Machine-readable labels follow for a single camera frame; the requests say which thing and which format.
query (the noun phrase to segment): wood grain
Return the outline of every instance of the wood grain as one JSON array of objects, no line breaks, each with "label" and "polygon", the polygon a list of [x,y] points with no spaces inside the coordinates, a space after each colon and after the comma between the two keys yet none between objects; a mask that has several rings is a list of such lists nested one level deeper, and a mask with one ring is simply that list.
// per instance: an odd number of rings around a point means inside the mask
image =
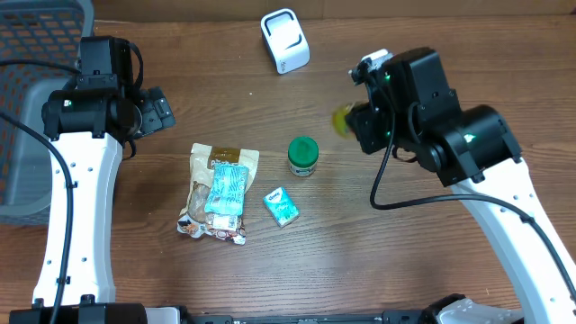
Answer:
[{"label": "wood grain", "polygon": [[[478,225],[456,202],[375,211],[368,194],[382,154],[366,156],[330,127],[343,103],[365,99],[347,75],[365,54],[431,46],[463,107],[491,104],[524,149],[535,188],[576,253],[576,20],[570,16],[326,20],[303,24],[308,66],[278,76],[258,22],[100,23],[135,42],[145,86],[162,86],[177,125],[138,142],[121,164],[112,225],[118,302],[184,304],[237,316],[422,308],[449,293],[517,308]],[[296,178],[292,138],[312,136],[319,167]],[[244,247],[176,233],[193,143],[258,149]],[[279,229],[262,198],[284,186],[301,217]],[[378,200],[445,193],[436,176],[392,161]],[[26,308],[46,229],[0,226],[0,321]]]}]

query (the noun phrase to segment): plastic crate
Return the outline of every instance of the plastic crate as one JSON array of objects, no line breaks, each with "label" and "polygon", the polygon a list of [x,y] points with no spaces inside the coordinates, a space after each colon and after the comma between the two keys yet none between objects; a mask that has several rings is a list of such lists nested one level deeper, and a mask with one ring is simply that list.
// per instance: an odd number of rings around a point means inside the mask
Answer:
[{"label": "plastic crate", "polygon": [[[0,61],[39,59],[73,67],[80,38],[91,36],[89,0],[0,3]],[[69,72],[33,65],[0,67],[0,109],[44,131],[41,108]],[[35,139],[0,120],[0,223],[47,224],[51,197],[50,154]]]}]

